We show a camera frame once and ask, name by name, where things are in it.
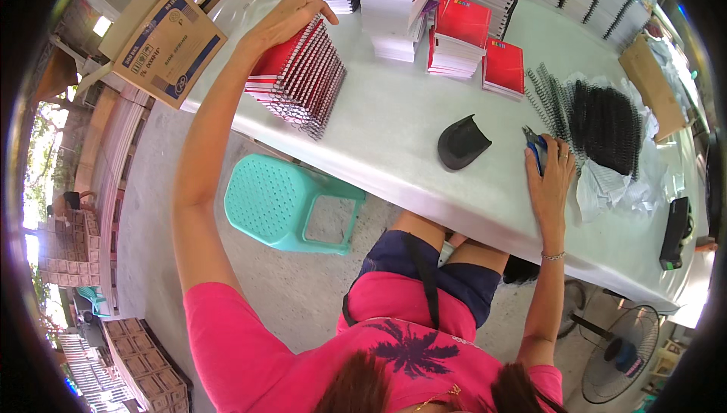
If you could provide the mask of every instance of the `lanyard strap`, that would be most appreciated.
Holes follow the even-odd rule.
[[[417,242],[413,239],[413,236],[410,233],[404,235],[404,243],[406,244],[406,248],[409,250],[409,254],[412,256],[414,264],[417,266],[419,278],[424,285],[424,295],[427,298],[429,317],[432,319],[434,329],[439,329],[439,295],[437,292],[437,283],[434,279],[434,273],[427,265],[424,257],[422,257],[422,254],[417,247]],[[353,288],[353,284],[356,283],[356,281],[358,281],[358,279],[351,283],[351,287],[348,289],[349,293],[351,291],[351,288]],[[346,293],[346,295],[343,297],[342,312],[343,318],[346,320],[346,323],[348,323],[349,327],[352,327],[353,325],[358,323],[358,321],[354,320],[348,312],[348,293]]]

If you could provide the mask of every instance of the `fan grille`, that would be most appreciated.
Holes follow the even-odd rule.
[[[659,314],[648,305],[639,305],[624,313],[609,329],[615,337],[631,342],[644,364],[629,378],[606,362],[604,351],[609,341],[601,338],[593,349],[583,374],[583,397],[592,404],[604,404],[615,399],[639,377],[649,363],[659,339]]]

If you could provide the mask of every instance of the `plastic chair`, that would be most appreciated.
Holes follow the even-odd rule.
[[[93,306],[93,314],[96,317],[110,317],[110,315],[107,315],[105,313],[101,313],[101,307],[99,305],[102,302],[106,302],[106,298],[101,296],[96,292],[96,287],[94,286],[78,286],[76,287],[76,290],[78,294],[80,294],[82,297],[88,299],[91,302],[91,305]]]
[[[354,200],[353,214],[340,244],[305,237],[315,200],[320,196]],[[366,193],[327,174],[270,157],[250,154],[232,170],[225,193],[231,225],[275,249],[345,255]]]

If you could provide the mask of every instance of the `person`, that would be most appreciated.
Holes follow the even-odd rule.
[[[46,207],[46,211],[48,211],[49,216],[55,216],[56,218],[61,219],[67,219],[69,217],[67,212],[68,209],[86,209],[87,211],[95,211],[96,208],[94,208],[93,205],[81,203],[81,199],[87,196],[92,196],[95,199],[96,192],[86,190],[79,193],[74,192],[73,190],[68,190],[53,200],[53,204],[48,205],[48,207]]]
[[[323,0],[281,0],[237,43],[187,133],[172,196],[172,235],[195,367],[218,411],[563,413],[553,366],[563,308],[564,209],[575,171],[562,140],[548,143],[544,176],[525,167],[543,249],[518,357],[503,366],[473,344],[507,254],[457,236],[436,268],[441,225],[404,211],[363,262],[337,335],[293,354],[245,298],[217,232],[213,203],[232,118],[260,55],[285,42]]]

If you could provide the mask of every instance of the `navy shorts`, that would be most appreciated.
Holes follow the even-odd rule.
[[[464,302],[475,317],[479,328],[490,314],[490,304],[500,282],[500,274],[483,266],[469,263],[448,263],[437,268],[439,252],[429,243],[401,230],[388,230],[363,259],[359,277],[372,271],[393,272],[421,280],[417,266],[404,242],[410,237],[419,253],[434,273],[437,288]]]
[[[64,192],[63,199],[68,202],[71,209],[81,209],[81,194],[78,192]]]

